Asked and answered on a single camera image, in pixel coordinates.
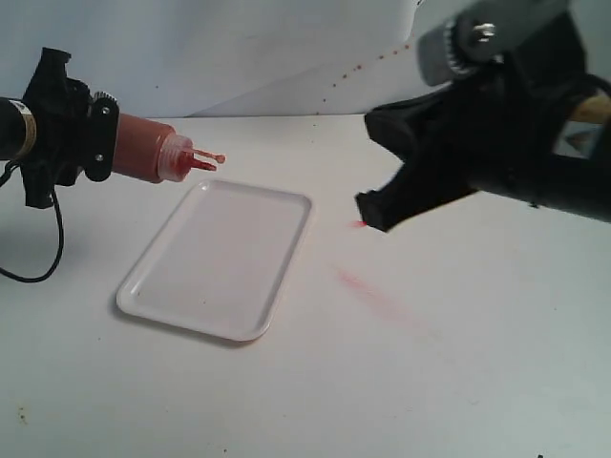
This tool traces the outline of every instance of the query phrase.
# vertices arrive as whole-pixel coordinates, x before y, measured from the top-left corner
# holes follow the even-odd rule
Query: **cylindrical motor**
[[[36,142],[36,120],[21,101],[0,97],[0,160],[21,159]]]

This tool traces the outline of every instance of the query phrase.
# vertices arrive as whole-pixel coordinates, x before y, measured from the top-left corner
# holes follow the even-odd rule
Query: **black cable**
[[[7,181],[11,178],[12,172],[19,167],[17,162],[11,161],[8,162],[5,166],[4,174],[0,177],[0,187],[6,184]],[[55,259],[53,260],[53,264],[47,272],[45,272],[40,277],[22,277],[20,275],[14,274],[9,270],[3,269],[0,267],[0,275],[7,277],[11,280],[19,281],[21,283],[40,283],[46,279],[48,279],[55,269],[59,265],[61,261],[61,257],[64,254],[64,221],[61,216],[61,209],[59,208],[59,199],[57,198],[57,194],[55,193],[54,180],[51,174],[51,170],[49,166],[45,167],[47,169],[49,175],[49,181],[52,184],[51,186],[51,198],[53,200],[53,209],[55,210],[55,218],[57,219],[57,236],[58,236],[58,244],[57,244],[57,252],[55,254]]]

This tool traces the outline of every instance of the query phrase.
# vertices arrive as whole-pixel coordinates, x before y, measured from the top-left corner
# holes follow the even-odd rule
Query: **table surface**
[[[59,189],[66,250],[0,280],[0,455],[605,456],[611,226],[476,195],[390,234],[353,196],[397,160],[361,116],[176,119],[217,177],[310,196],[268,332],[227,344],[138,321],[115,294],[205,176]],[[53,258],[53,212],[0,192],[0,260]]]

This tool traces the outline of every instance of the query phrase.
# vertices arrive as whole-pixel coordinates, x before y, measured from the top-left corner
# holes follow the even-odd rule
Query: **metal screw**
[[[474,40],[479,43],[488,43],[496,35],[496,26],[490,22],[474,27]]]

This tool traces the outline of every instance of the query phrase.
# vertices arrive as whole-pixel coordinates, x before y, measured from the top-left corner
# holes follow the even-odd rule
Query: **white tray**
[[[261,337],[311,206],[297,194],[199,184],[119,288],[119,308],[233,341]]]

